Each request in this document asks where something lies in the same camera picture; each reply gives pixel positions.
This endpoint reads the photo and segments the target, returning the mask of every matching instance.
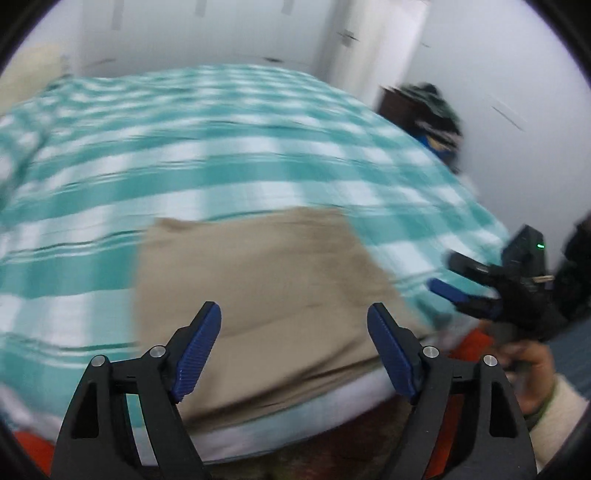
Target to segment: cream sweater sleeve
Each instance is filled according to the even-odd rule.
[[[557,375],[556,391],[548,409],[530,432],[535,458],[543,467],[560,450],[579,422],[587,400],[562,375]]]

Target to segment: plaid blanket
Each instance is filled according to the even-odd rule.
[[[0,382],[59,418],[93,355],[136,354],[135,260],[155,217],[340,207],[435,327],[452,310],[426,279],[478,289],[446,251],[491,262],[506,240],[410,136],[307,74],[260,66],[58,81],[0,119],[0,202]]]

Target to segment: black device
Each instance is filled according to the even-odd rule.
[[[484,265],[452,252],[447,261],[453,272],[494,288],[497,298],[468,295],[436,278],[429,289],[450,300],[466,315],[492,320],[507,328],[504,341],[549,340],[568,325],[545,286],[545,244],[542,234],[525,226],[503,250],[502,265]]]
[[[441,480],[559,480],[584,478],[591,468],[591,411],[537,476],[524,418],[494,357],[480,362],[446,358],[399,327],[381,303],[368,310],[368,331],[396,391],[413,405],[402,439],[379,480],[424,478],[450,395],[464,396],[452,452]],[[207,302],[166,346],[142,357],[109,362],[95,356],[80,380],[56,444],[53,480],[209,480],[176,404],[190,393],[221,326],[220,308]],[[158,469],[141,466],[126,394],[137,394]],[[10,432],[0,428],[3,478],[47,480]]]

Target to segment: white wall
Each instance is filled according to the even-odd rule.
[[[407,80],[440,88],[481,202],[541,230],[556,265],[591,209],[591,89],[551,28],[523,0],[434,1]]]
[[[335,2],[84,0],[84,74],[121,76],[216,63],[314,73]]]
[[[67,56],[70,70],[82,72],[80,45],[82,41],[82,0],[60,0],[37,24],[19,50],[54,43]]]
[[[382,87],[399,85],[418,46],[429,9],[428,0],[389,0],[391,9],[376,62],[360,100],[377,109]]]

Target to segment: beige pillow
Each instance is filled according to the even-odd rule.
[[[29,100],[64,74],[59,45],[39,45],[18,51],[0,76],[0,115],[16,103]]]

